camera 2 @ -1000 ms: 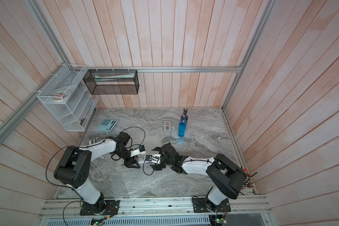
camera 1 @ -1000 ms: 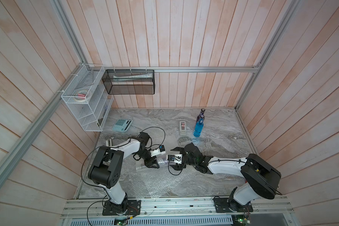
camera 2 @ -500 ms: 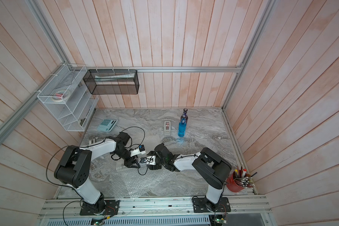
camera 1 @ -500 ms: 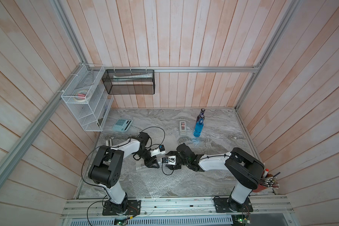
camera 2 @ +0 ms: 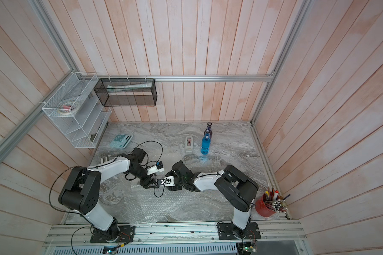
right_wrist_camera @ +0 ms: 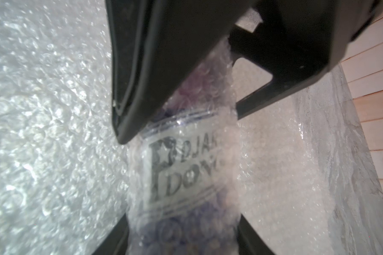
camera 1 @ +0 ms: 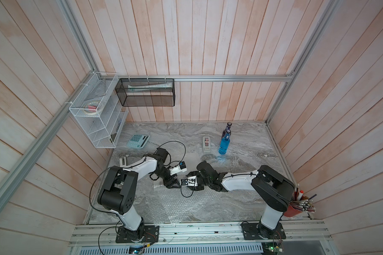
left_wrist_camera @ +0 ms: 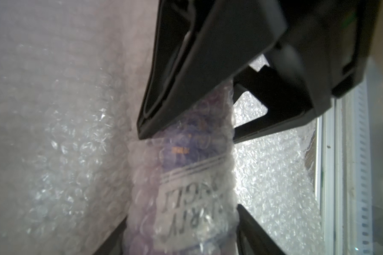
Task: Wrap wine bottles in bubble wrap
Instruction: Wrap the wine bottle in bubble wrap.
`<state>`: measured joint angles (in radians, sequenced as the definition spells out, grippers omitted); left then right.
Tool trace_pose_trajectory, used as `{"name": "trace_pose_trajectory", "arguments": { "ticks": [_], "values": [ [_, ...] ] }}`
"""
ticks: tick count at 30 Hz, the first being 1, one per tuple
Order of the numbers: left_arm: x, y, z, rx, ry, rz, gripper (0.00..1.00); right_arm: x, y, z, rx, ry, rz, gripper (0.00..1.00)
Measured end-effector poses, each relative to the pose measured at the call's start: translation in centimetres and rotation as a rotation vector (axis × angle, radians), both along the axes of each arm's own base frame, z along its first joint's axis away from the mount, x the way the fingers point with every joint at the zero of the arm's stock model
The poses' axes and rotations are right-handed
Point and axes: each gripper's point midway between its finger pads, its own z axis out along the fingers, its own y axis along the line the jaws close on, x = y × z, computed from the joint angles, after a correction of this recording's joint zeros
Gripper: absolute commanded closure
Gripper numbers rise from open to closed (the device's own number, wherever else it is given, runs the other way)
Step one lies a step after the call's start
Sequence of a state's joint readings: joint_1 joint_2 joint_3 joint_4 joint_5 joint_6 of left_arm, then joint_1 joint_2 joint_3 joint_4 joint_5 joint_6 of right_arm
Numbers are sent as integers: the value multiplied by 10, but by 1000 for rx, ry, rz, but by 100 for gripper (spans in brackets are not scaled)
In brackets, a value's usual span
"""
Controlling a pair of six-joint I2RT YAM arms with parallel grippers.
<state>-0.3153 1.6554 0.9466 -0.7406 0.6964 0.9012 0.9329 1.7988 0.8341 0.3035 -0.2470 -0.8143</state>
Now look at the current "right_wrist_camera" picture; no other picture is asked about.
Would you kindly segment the clear bubble wrap sheet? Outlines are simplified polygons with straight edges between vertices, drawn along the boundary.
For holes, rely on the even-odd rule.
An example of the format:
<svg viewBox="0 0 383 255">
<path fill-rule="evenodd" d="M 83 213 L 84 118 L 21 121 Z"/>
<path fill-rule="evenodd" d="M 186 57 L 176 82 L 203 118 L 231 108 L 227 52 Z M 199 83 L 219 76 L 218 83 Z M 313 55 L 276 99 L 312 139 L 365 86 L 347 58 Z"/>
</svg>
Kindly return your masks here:
<svg viewBox="0 0 383 255">
<path fill-rule="evenodd" d="M 90 255 L 126 210 L 104 1 L 0 1 L 0 255 Z M 313 103 L 333 73 L 239 121 L 244 216 L 278 255 L 336 255 Z"/>
</svg>

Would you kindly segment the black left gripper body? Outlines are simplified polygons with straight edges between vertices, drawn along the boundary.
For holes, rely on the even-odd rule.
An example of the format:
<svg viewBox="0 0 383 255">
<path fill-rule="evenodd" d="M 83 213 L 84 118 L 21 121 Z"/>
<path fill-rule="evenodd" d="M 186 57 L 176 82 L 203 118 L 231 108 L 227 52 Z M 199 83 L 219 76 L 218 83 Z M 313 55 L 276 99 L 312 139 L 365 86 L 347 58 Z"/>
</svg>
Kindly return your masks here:
<svg viewBox="0 0 383 255">
<path fill-rule="evenodd" d="M 319 81 L 383 1 L 106 1 L 112 126 L 128 143 L 223 38 L 272 80 L 237 103 L 240 119 Z"/>
</svg>

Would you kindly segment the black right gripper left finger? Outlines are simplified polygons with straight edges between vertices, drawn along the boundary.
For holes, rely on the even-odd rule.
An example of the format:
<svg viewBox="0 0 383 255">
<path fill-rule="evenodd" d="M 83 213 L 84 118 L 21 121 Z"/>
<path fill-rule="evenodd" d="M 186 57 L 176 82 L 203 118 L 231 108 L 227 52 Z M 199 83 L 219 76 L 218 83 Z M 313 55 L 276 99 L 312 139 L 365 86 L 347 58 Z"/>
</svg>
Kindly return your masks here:
<svg viewBox="0 0 383 255">
<path fill-rule="evenodd" d="M 125 255 L 128 249 L 129 226 L 126 214 L 117 222 L 92 255 Z"/>
</svg>

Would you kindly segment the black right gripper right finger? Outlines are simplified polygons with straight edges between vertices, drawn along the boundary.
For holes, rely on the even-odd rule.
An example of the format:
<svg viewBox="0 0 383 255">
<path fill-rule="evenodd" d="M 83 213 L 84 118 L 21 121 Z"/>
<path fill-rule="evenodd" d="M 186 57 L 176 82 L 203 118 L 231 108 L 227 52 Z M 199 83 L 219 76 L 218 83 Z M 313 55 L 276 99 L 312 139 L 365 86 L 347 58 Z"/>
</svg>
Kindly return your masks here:
<svg viewBox="0 0 383 255">
<path fill-rule="evenodd" d="M 274 255 L 244 215 L 237 227 L 237 242 L 240 255 Z"/>
</svg>

